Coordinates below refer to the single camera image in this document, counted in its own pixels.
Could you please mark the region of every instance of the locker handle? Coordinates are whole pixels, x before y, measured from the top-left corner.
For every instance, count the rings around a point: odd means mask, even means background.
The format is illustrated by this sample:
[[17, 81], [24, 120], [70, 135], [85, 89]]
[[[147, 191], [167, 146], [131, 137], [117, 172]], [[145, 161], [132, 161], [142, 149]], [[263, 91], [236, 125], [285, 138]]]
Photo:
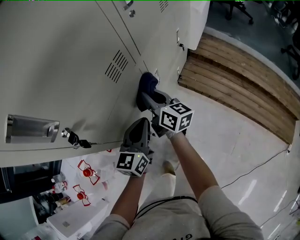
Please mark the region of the locker handle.
[[58, 121], [9, 114], [5, 143], [53, 143], [59, 127]]
[[123, 10], [126, 11], [133, 4], [133, 0], [132, 1], [126, 0], [124, 2], [125, 2], [125, 6], [123, 7]]

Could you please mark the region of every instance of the ventilation slot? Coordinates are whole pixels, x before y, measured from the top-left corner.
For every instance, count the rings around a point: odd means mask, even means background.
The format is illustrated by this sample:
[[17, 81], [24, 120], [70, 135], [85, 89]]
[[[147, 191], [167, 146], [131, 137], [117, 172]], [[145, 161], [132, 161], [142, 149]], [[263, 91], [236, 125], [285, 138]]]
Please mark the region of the ventilation slot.
[[165, 1], [161, 0], [159, 2], [160, 12], [162, 13], [168, 5], [169, 5], [168, 0]]
[[113, 80], [115, 83], [118, 82], [122, 72], [126, 68], [128, 61], [123, 53], [118, 50], [117, 54], [114, 56], [112, 62], [108, 66], [105, 75], [109, 77], [109, 79]]

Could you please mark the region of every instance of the bottle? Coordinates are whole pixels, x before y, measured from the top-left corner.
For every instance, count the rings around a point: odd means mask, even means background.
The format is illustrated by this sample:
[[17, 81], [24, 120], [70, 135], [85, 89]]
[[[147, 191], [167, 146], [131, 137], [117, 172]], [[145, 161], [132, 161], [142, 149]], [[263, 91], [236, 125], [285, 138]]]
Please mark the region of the bottle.
[[68, 188], [67, 181], [58, 182], [52, 186], [52, 193], [62, 193], [64, 191], [66, 191], [67, 188]]
[[59, 203], [61, 205], [65, 205], [65, 204], [70, 203], [70, 202], [71, 202], [71, 198], [69, 196], [65, 196], [65, 197], [59, 199]]
[[63, 199], [64, 195], [62, 193], [54, 193], [47, 196], [47, 202], [54, 203], [56, 201], [59, 201], [60, 199]]
[[58, 175], [53, 176], [53, 178], [51, 179], [53, 183], [63, 182], [65, 180], [66, 180], [66, 176], [62, 172], [60, 172], [60, 174]]

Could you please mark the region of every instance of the shoe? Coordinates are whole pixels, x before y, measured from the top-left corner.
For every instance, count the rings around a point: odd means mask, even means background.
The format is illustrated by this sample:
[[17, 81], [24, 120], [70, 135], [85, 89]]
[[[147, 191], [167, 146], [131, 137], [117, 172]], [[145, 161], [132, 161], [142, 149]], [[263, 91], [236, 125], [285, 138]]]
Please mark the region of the shoe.
[[163, 168], [165, 173], [170, 173], [172, 175], [175, 175], [174, 167], [169, 161], [163, 162]]

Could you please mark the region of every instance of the navy blue cloth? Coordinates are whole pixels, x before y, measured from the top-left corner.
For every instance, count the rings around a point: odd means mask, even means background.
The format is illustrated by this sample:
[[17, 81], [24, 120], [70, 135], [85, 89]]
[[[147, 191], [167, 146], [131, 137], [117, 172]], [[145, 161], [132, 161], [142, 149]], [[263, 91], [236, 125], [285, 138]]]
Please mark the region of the navy blue cloth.
[[136, 105], [141, 112], [147, 110], [147, 107], [142, 99], [142, 92], [147, 93], [151, 98], [153, 98], [154, 89], [156, 89], [157, 84], [158, 80], [152, 75], [152, 73], [147, 72], [141, 76], [139, 89], [136, 96]]

